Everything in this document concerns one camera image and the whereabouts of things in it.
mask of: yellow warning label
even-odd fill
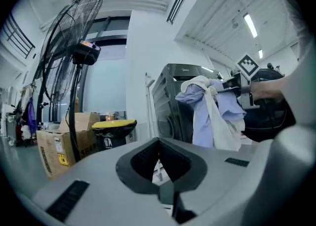
[[[59,159],[59,162],[62,164],[62,165],[65,165],[65,166],[69,166],[68,162],[67,162],[67,158],[64,154],[58,154],[58,159]]]

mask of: yellow trash bin lid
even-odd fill
[[[116,120],[116,121],[101,121],[93,124],[93,129],[102,129],[102,128],[116,128],[124,127],[129,124],[135,123],[136,120]]]

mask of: fan motor housing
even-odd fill
[[[74,64],[93,65],[100,54],[101,48],[96,44],[81,40],[75,48],[73,54]]]

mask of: fan stand pole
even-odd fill
[[[78,64],[76,72],[73,78],[73,83],[70,92],[70,103],[69,103],[69,133],[71,145],[74,151],[75,161],[80,161],[80,153],[78,149],[77,136],[76,136],[76,126],[75,126],[75,103],[76,103],[76,91],[79,82],[79,75],[82,69],[82,64]]]

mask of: sticker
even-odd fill
[[[43,156],[43,160],[44,160],[44,163],[45,163],[45,166],[46,166],[46,169],[49,173],[51,173],[51,169],[50,169],[50,166],[48,164],[48,161],[47,161],[47,158],[46,158],[46,155],[45,155],[45,151],[44,151],[44,148],[43,147],[40,147],[40,150],[41,150],[41,154]]]
[[[64,154],[57,154],[57,155],[58,155],[59,162],[62,165],[69,166],[67,158],[66,158],[66,156]]]
[[[104,144],[107,149],[112,149],[112,141],[110,138],[104,138]]]
[[[63,146],[59,138],[54,137],[57,152],[63,152]]]
[[[236,66],[248,80],[250,80],[260,69],[259,65],[247,54],[237,61]]]

